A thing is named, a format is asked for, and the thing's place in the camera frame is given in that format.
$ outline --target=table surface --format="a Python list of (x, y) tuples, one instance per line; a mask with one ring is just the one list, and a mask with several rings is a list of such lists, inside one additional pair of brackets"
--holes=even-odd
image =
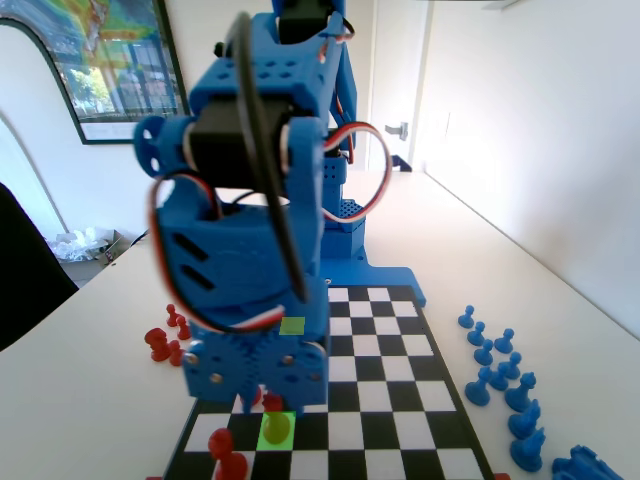
[[(363, 202), (375, 173), (350, 174)], [(426, 175), (394, 174), (367, 219), (373, 265), (409, 266), (425, 314), (494, 472), (550, 478), (553, 458), (576, 444), (617, 473), (638, 471), (640, 342)], [(194, 400), (180, 369), (149, 359), (144, 334), (163, 327), (169, 295), (148, 241), (0, 353), (0, 465), (6, 480), (144, 479), (161, 476)], [(545, 466), (525, 474), (509, 456), (513, 413), (491, 391), (485, 408), (464, 386), (477, 378), (457, 317), (467, 304), (488, 338), (511, 327), (522, 370), (538, 384)]]

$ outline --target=white square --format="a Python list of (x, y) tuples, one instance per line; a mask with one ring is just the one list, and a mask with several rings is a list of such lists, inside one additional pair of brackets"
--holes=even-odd
[(447, 385), (442, 381), (416, 382), (425, 412), (455, 412)]
[(361, 412), (391, 412), (387, 382), (358, 382)]
[(389, 290), (386, 288), (368, 288), (369, 301), (371, 302), (389, 302)]
[(403, 335), (402, 341), (407, 350), (407, 355), (433, 355), (429, 340), (426, 335)]
[(330, 382), (355, 382), (357, 379), (355, 357), (329, 357)]
[(470, 448), (438, 449), (440, 465), (447, 480), (482, 480), (476, 456)]
[(201, 413), (191, 430), (185, 452), (208, 452), (209, 437), (219, 428), (227, 428), (229, 413)]
[(373, 324), (378, 335), (400, 335), (396, 317), (373, 317)]
[[(260, 385), (260, 391), (262, 392), (262, 397), (264, 398), (264, 394), (267, 393), (267, 390), (264, 385)], [(236, 395), (236, 399), (233, 402), (233, 409), (231, 409), (231, 413), (243, 413), (242, 410), (242, 399), (240, 395)], [(262, 398), (256, 405), (251, 406), (251, 413), (264, 413), (264, 405), (262, 405)]]
[(304, 413), (326, 413), (329, 411), (329, 405), (326, 403), (324, 405), (305, 405), (302, 408)]
[(371, 312), (371, 303), (369, 302), (349, 302), (349, 316), (355, 317), (373, 317)]
[(391, 302), (396, 317), (417, 317), (413, 302)]
[(351, 319), (349, 317), (331, 317), (329, 325), (331, 335), (351, 335)]
[(413, 370), (407, 357), (382, 357), (382, 368), (387, 382), (414, 380)]
[[(256, 459), (256, 452), (252, 451), (252, 452), (238, 452), (241, 453), (242, 455), (244, 455), (244, 458), (247, 459), (247, 476), (245, 478), (251, 478), (251, 472), (253, 471), (253, 463), (255, 462)], [(216, 478), (216, 474), (218, 473), (218, 468), (220, 467), (221, 463), (220, 462), (216, 462), (216, 467), (213, 469), (213, 476), (211, 477), (211, 480), (215, 480)]]
[(379, 357), (380, 345), (376, 335), (354, 335), (353, 353), (356, 357)]
[(366, 450), (364, 458), (367, 462), (367, 478), (369, 480), (405, 478), (400, 450)]
[(363, 450), (360, 413), (329, 413), (329, 450)]
[(427, 416), (424, 412), (394, 412), (401, 450), (435, 450)]
[(289, 476), (296, 480), (325, 480), (329, 478), (329, 452), (326, 450), (294, 450), (291, 456)]
[(349, 290), (346, 288), (330, 288), (329, 301), (330, 302), (348, 302)]

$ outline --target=picture frame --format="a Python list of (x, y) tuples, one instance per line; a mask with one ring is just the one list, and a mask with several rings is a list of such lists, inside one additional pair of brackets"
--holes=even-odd
[(39, 48), (85, 145), (131, 143), (150, 115), (188, 115), (164, 0), (0, 0)]

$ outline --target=chessboard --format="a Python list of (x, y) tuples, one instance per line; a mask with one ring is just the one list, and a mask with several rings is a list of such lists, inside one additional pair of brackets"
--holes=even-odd
[(256, 479), (493, 480), (411, 287), (331, 287), (328, 399), (295, 419), (289, 448), (261, 451), (264, 408), (198, 400), (164, 480), (211, 480), (207, 442), (233, 435)]

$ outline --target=black square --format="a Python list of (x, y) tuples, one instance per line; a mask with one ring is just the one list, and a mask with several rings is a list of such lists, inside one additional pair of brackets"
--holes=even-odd
[(420, 317), (398, 317), (398, 328), (402, 335), (424, 335), (427, 327)]
[(356, 378), (359, 382), (385, 380), (381, 357), (356, 357)]
[(416, 299), (413, 288), (406, 285), (388, 287), (387, 290), (389, 290), (389, 298), (393, 301), (411, 300), (413, 302)]
[(329, 302), (330, 317), (348, 317), (349, 315), (349, 302)]
[(436, 448), (469, 448), (467, 432), (458, 412), (427, 412)]
[(409, 357), (416, 380), (444, 380), (444, 371), (436, 357)]
[(376, 326), (373, 323), (373, 318), (352, 318), (351, 333), (353, 335), (375, 335)]
[(296, 418), (293, 449), (329, 449), (329, 417), (326, 413), (305, 413)]
[(369, 291), (367, 287), (349, 287), (350, 302), (368, 302)]
[(255, 450), (258, 446), (261, 425), (262, 415), (255, 413), (231, 415), (228, 428), (233, 435), (233, 449), (236, 451)]
[(289, 480), (291, 456), (291, 452), (256, 452), (251, 478)]
[(173, 457), (164, 478), (166, 480), (212, 478), (214, 468), (215, 462), (209, 452), (180, 452)]
[(400, 448), (393, 412), (363, 412), (360, 417), (365, 450)]
[(367, 480), (367, 461), (364, 451), (330, 451), (329, 478), (331, 480)]
[(198, 400), (199, 413), (231, 413), (233, 403), (205, 402)]
[(394, 412), (423, 412), (416, 382), (387, 382)]
[(332, 357), (353, 357), (353, 355), (353, 337), (349, 335), (331, 337)]
[(445, 480), (436, 450), (403, 450), (401, 455), (407, 480)]
[(371, 302), (371, 312), (374, 317), (395, 317), (391, 302)]
[(400, 335), (379, 335), (380, 355), (383, 357), (406, 356), (407, 349)]
[(357, 382), (329, 382), (329, 411), (360, 411)]

